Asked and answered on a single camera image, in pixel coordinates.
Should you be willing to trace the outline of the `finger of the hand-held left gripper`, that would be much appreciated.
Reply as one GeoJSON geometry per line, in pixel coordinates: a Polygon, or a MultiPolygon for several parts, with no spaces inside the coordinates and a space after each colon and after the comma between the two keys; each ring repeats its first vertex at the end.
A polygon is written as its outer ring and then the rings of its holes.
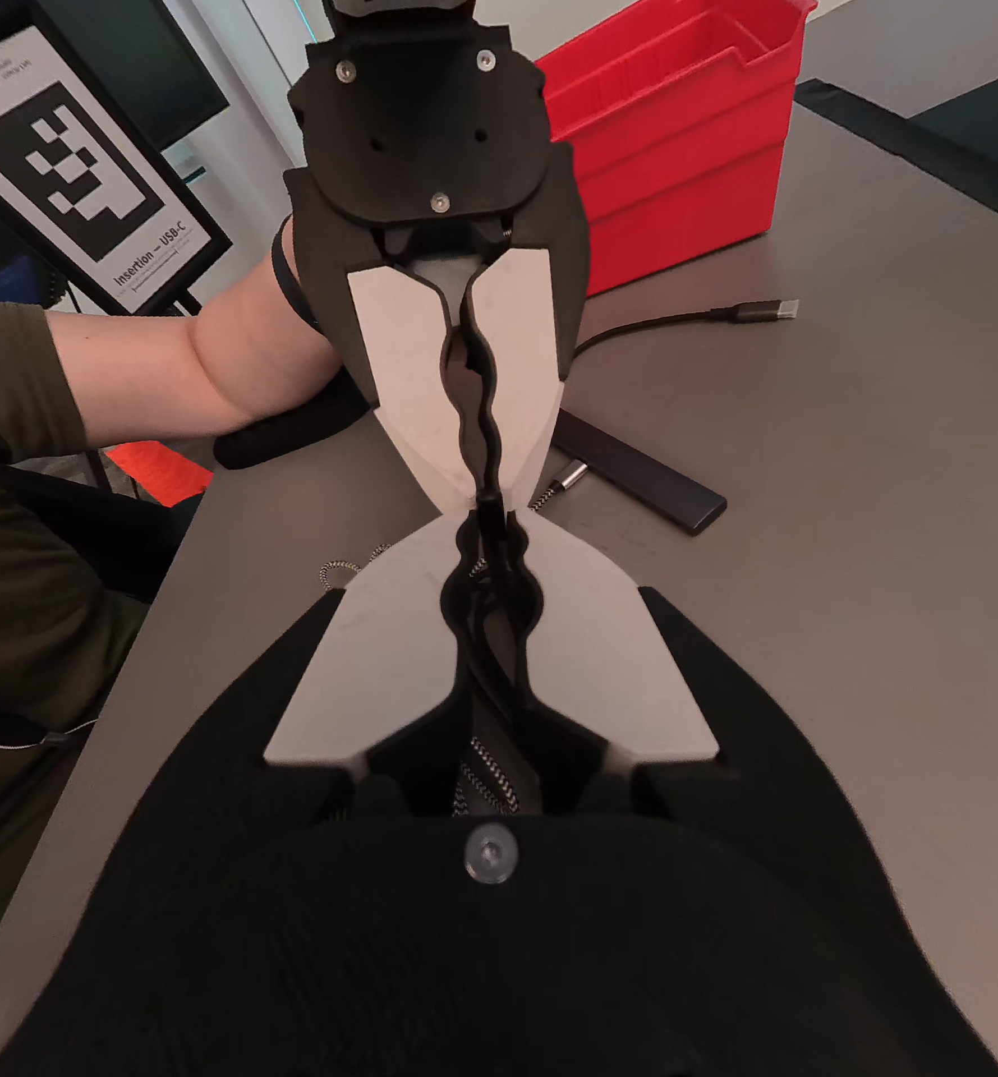
{"type": "Polygon", "coordinates": [[[264,761],[363,774],[367,754],[441,705],[456,638],[440,609],[467,514],[441,515],[371,560],[345,589],[264,761]]]}
{"type": "Polygon", "coordinates": [[[536,700],[603,741],[603,766],[712,761],[712,733],[636,583],[542,515],[516,513],[540,585],[528,637],[536,700]]]}

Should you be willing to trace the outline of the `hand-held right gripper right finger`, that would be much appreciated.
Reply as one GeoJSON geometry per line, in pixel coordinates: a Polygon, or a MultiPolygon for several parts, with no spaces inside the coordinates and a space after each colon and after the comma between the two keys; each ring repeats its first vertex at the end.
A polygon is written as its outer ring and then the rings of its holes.
{"type": "Polygon", "coordinates": [[[468,323],[494,367],[491,419],[500,438],[504,507],[525,509],[539,482],[563,394],[546,249],[512,248],[467,290],[468,323]]]}

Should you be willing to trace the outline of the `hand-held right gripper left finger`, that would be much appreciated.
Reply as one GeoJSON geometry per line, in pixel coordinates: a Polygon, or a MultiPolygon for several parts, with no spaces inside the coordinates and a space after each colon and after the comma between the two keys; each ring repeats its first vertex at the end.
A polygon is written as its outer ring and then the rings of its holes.
{"type": "Polygon", "coordinates": [[[445,296],[400,268],[347,278],[377,393],[376,418],[411,475],[445,515],[475,504],[477,482],[461,448],[461,416],[444,384],[452,342],[445,296]]]}

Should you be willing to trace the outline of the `dark grey usb hub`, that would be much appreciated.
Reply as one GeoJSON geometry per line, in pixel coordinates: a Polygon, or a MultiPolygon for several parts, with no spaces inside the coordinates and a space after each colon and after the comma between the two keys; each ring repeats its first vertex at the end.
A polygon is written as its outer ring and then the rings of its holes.
{"type": "Polygon", "coordinates": [[[560,409],[553,446],[691,536],[723,515],[727,499],[638,449],[560,409]]]}

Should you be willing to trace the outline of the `person's left forearm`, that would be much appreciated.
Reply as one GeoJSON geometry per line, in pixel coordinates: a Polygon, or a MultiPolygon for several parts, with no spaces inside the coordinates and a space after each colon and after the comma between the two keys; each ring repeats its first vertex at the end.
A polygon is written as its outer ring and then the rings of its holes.
{"type": "Polygon", "coordinates": [[[273,253],[197,316],[47,321],[92,449],[231,434],[303,406],[342,367],[289,302],[273,253]]]}

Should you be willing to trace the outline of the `large red plastic bin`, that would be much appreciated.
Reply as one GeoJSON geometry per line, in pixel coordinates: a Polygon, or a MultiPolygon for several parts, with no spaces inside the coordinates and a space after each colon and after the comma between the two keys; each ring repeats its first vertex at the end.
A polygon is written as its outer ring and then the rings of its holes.
{"type": "Polygon", "coordinates": [[[588,296],[771,227],[813,1],[641,1],[544,55],[588,296]]]}

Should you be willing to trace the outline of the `orange ridged item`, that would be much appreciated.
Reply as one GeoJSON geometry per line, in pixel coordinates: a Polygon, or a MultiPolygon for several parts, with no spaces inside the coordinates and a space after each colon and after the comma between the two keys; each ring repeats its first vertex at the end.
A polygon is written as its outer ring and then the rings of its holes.
{"type": "Polygon", "coordinates": [[[106,449],[121,471],[166,507],[203,495],[213,478],[197,464],[159,440],[132,440],[106,449]]]}

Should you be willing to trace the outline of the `black monitor screen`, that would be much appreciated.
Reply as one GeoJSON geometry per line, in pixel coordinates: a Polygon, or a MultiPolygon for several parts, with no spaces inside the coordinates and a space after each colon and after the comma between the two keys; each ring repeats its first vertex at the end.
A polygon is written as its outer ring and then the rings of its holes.
{"type": "Polygon", "coordinates": [[[48,20],[150,143],[166,151],[228,108],[160,1],[40,1],[48,20]]]}

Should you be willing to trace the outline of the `fiducial tag sign board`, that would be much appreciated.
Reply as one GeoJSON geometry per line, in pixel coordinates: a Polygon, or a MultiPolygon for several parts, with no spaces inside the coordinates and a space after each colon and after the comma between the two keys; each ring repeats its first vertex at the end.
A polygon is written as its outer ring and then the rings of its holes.
{"type": "Polygon", "coordinates": [[[106,314],[197,314],[231,249],[39,2],[0,1],[0,221],[106,314]]]}

